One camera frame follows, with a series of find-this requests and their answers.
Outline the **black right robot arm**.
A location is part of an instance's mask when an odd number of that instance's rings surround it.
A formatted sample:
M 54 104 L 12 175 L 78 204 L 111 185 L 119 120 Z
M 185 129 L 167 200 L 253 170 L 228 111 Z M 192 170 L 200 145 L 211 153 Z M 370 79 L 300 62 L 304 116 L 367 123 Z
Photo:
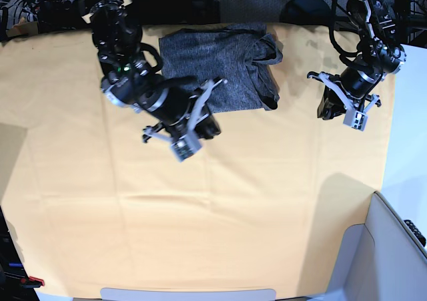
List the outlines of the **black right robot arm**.
M 142 141 L 157 137 L 167 142 L 194 134 L 213 139 L 221 133 L 207 100 L 221 79 L 210 79 L 192 91 L 194 76 L 166 79 L 163 60 L 153 46 L 143 43 L 140 23 L 130 17 L 124 0 L 101 0 L 89 12 L 92 40 L 103 72 L 101 90 L 116 106 L 144 111 L 158 120 L 143 129 Z

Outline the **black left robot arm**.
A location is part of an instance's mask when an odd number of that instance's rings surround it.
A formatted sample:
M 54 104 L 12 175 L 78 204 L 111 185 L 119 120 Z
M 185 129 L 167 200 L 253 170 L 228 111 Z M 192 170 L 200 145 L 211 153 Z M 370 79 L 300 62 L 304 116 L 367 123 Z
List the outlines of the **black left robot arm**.
M 396 74 L 406 61 L 406 52 L 396 38 L 396 25 L 385 0 L 347 0 L 344 11 L 360 38 L 355 52 L 344 50 L 334 29 L 338 0 L 332 0 L 328 25 L 330 42 L 346 69 L 339 75 L 310 72 L 307 76 L 325 85 L 317 116 L 331 120 L 340 115 L 344 123 L 362 130 L 368 111 L 381 106 L 374 88 L 388 74 Z

